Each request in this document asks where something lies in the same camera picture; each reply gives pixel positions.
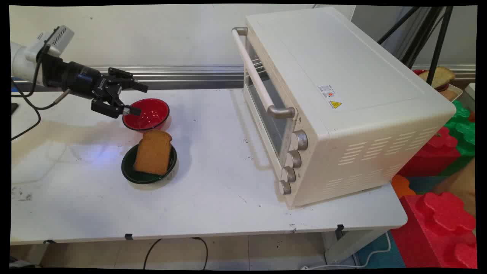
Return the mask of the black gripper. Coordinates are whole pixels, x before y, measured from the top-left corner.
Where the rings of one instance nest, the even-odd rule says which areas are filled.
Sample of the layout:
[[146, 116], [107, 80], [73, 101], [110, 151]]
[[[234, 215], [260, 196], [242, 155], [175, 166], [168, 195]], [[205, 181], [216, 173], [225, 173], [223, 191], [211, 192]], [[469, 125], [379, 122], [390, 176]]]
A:
[[72, 95], [92, 99], [91, 110], [117, 119], [119, 116], [140, 116], [141, 109], [130, 105], [106, 104], [119, 99], [121, 89], [148, 92], [148, 86], [134, 79], [133, 74], [118, 68], [108, 68], [108, 76], [76, 62], [66, 63], [59, 57], [41, 54], [42, 84], [48, 88], [70, 90]]

